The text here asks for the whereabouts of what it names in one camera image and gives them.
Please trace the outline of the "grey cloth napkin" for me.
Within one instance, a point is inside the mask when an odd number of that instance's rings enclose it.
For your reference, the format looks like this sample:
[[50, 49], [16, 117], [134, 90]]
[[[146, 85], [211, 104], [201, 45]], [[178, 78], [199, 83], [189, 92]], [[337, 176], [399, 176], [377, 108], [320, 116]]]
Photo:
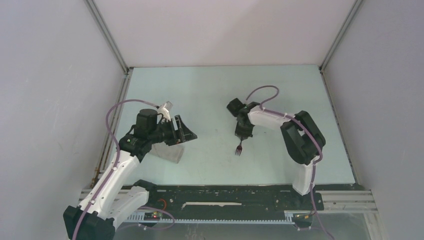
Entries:
[[152, 145], [150, 154], [160, 159], [178, 164], [184, 154], [185, 147], [182, 145], [169, 146], [164, 142], [155, 143]]

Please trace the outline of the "pink metal fork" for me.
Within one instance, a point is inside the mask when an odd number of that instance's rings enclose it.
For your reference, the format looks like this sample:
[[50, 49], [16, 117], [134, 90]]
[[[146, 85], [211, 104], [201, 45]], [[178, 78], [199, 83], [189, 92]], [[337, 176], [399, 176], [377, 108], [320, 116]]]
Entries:
[[239, 142], [239, 144], [237, 145], [237, 147], [236, 147], [236, 149], [235, 149], [235, 152], [234, 152], [234, 154], [236, 155], [236, 156], [240, 156], [241, 155], [241, 153], [242, 153], [242, 151], [243, 151], [243, 146], [242, 146], [242, 143], [243, 143], [243, 138], [242, 137], [240, 137], [240, 142]]

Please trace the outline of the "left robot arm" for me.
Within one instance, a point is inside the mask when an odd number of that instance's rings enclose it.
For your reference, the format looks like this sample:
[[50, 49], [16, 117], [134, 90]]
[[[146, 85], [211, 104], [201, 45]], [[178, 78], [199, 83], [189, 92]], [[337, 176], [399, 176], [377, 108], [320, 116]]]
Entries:
[[120, 200], [115, 198], [154, 144], [174, 146], [195, 139], [197, 135], [179, 115], [166, 119], [158, 110], [140, 110], [135, 124], [118, 141], [106, 173], [78, 206], [68, 206], [64, 211], [69, 239], [112, 240], [117, 228], [132, 212], [142, 206], [156, 206], [158, 194], [141, 186], [133, 186]]

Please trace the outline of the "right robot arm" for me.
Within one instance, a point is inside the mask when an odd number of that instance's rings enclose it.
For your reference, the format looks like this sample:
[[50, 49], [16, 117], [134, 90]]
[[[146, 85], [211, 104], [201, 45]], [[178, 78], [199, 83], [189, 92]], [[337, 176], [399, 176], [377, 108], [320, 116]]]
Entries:
[[236, 118], [234, 134], [240, 142], [253, 136], [253, 128], [261, 126], [280, 130], [287, 152], [298, 166], [291, 194], [291, 204], [304, 209], [311, 202], [309, 192], [314, 187], [316, 164], [323, 158], [326, 140], [316, 123], [306, 111], [296, 114], [280, 113], [262, 108], [258, 102], [242, 103], [238, 98], [226, 106]]

